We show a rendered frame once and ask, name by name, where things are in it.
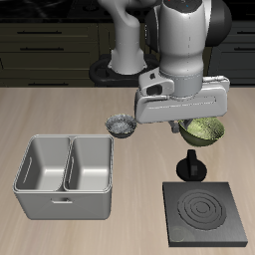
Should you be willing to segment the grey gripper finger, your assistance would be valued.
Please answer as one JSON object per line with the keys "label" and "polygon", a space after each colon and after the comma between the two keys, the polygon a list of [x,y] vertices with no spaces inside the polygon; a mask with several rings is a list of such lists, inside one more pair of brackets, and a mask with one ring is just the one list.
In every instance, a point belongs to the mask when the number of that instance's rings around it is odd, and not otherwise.
{"label": "grey gripper finger", "polygon": [[171,126],[171,131],[173,133],[178,133],[179,132],[179,123],[178,122],[175,122],[175,121],[169,121],[168,122]]}

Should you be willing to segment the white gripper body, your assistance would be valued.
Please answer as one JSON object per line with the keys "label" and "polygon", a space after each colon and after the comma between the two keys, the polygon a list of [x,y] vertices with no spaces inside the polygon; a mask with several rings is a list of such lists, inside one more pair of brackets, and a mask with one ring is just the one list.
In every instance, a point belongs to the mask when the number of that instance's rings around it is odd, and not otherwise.
{"label": "white gripper body", "polygon": [[143,96],[137,90],[134,116],[138,123],[158,123],[210,117],[227,113],[230,81],[224,76],[205,77],[201,90],[190,97]]}

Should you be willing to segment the dark grey stove plate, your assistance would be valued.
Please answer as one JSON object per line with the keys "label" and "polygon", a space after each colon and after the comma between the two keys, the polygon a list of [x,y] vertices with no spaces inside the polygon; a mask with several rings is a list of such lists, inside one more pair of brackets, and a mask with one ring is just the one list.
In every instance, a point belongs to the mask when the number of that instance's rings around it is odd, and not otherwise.
{"label": "dark grey stove plate", "polygon": [[164,182],[162,194],[169,247],[247,245],[228,182]]}

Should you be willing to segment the green bowl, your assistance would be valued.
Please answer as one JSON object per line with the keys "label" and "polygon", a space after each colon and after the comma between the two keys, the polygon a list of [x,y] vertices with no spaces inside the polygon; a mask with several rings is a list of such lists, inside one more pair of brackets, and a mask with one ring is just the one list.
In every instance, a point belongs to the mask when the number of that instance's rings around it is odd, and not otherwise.
{"label": "green bowl", "polygon": [[180,120],[179,131],[184,140],[193,146],[209,146],[225,134],[224,125],[218,118]]}

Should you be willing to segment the white two-bin basket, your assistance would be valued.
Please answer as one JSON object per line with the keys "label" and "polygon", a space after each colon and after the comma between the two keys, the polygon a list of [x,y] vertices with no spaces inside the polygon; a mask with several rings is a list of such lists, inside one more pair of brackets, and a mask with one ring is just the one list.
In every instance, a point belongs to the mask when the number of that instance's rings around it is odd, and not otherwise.
{"label": "white two-bin basket", "polygon": [[36,134],[13,191],[31,220],[105,220],[111,214],[113,161],[108,134]]}

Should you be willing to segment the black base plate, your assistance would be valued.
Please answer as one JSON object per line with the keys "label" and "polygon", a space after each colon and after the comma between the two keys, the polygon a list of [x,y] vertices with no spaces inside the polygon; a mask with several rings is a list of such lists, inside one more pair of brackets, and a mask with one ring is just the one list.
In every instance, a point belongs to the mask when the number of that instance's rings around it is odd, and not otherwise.
{"label": "black base plate", "polygon": [[102,54],[100,58],[90,66],[89,76],[98,88],[137,88],[138,77],[159,66],[159,61],[153,54],[145,54],[146,68],[137,74],[122,75],[109,68],[110,54]]}

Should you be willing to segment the round black stove knob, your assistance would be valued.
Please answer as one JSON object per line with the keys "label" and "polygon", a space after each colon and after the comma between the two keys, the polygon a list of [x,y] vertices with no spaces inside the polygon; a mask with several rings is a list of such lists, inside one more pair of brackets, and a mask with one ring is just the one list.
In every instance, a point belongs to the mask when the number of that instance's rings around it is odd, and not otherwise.
{"label": "round black stove knob", "polygon": [[207,168],[197,159],[196,151],[189,149],[186,158],[177,164],[176,173],[184,181],[202,181],[207,174]]}

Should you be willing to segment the small grey fluted dish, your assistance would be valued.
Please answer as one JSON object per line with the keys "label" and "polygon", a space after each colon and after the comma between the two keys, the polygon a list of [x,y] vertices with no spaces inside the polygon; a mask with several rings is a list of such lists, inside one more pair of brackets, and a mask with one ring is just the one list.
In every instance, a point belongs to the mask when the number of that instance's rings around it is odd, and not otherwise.
{"label": "small grey fluted dish", "polygon": [[127,138],[135,131],[136,121],[132,116],[118,114],[109,117],[105,122],[105,126],[112,136]]}

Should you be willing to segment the dark kitchen cupboards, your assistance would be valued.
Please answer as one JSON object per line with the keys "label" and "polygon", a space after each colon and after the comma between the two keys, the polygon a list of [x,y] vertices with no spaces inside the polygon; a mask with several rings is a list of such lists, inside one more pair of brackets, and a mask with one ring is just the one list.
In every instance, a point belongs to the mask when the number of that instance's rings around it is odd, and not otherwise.
{"label": "dark kitchen cupboards", "polygon": [[[0,23],[0,87],[91,87],[90,66],[114,46],[112,23]],[[255,22],[233,22],[203,58],[205,75],[255,87]]]}

